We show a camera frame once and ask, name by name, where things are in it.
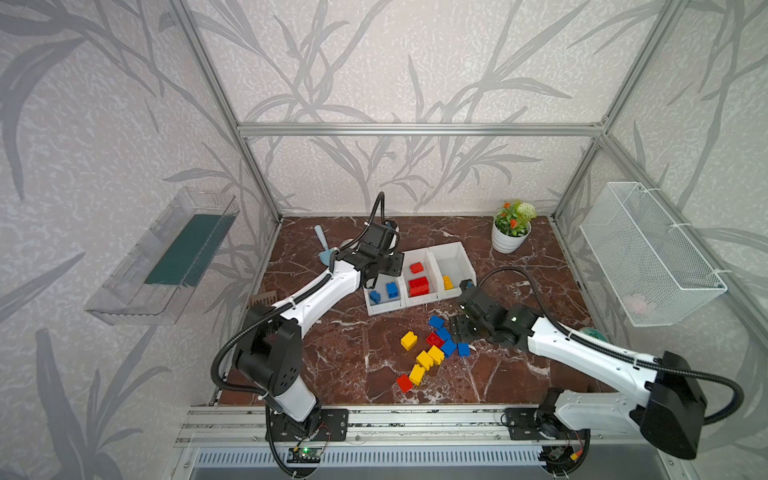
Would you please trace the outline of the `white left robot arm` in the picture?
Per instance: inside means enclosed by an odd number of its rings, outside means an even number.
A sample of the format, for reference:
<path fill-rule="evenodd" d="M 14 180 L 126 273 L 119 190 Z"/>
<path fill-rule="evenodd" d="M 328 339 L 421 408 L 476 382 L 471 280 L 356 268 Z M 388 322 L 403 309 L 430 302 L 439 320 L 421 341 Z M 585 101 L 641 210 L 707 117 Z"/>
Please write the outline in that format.
<path fill-rule="evenodd" d="M 398 276 L 404 254 L 398 250 L 397 223 L 369 223 L 355 241 L 333 251 L 325 271 L 292 296 L 250 309 L 250 331 L 234 346 L 233 366 L 258 390 L 273 412 L 309 426 L 320 401 L 301 377 L 303 338 L 333 306 L 372 286 L 381 275 Z"/>

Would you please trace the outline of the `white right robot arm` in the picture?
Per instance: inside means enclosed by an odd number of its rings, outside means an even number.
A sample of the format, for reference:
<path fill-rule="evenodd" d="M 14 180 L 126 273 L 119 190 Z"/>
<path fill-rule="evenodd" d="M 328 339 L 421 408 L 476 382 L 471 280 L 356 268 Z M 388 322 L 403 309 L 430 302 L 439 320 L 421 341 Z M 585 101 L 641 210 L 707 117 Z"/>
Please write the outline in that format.
<path fill-rule="evenodd" d="M 557 361 L 612 388 L 610 394 L 561 390 L 541 411 L 572 431 L 639 433 L 658 450 L 684 460 L 698 453 L 707 400 L 698 381 L 683 375 L 684 359 L 622 349 L 562 326 L 525 305 L 506 308 L 471 280 L 460 284 L 453 332 Z"/>

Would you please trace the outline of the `long red lego brick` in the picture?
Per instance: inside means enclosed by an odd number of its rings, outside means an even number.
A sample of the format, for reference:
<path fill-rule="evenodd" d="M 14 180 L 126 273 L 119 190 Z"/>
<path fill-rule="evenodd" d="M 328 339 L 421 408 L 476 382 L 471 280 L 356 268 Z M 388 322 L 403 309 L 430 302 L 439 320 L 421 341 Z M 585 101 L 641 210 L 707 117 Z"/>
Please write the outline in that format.
<path fill-rule="evenodd" d="M 408 281 L 408 294 L 410 297 L 427 295 L 430 293 L 430 284 L 426 276 Z"/>

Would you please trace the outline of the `blue lego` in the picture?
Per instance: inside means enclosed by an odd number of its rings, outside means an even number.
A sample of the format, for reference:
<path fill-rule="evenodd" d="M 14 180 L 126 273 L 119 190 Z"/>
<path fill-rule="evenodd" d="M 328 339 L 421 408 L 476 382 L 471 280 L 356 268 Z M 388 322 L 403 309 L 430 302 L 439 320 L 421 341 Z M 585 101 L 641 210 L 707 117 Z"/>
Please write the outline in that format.
<path fill-rule="evenodd" d="M 400 296 L 399 288 L 396 282 L 387 283 L 386 292 L 389 299 L 397 299 Z"/>

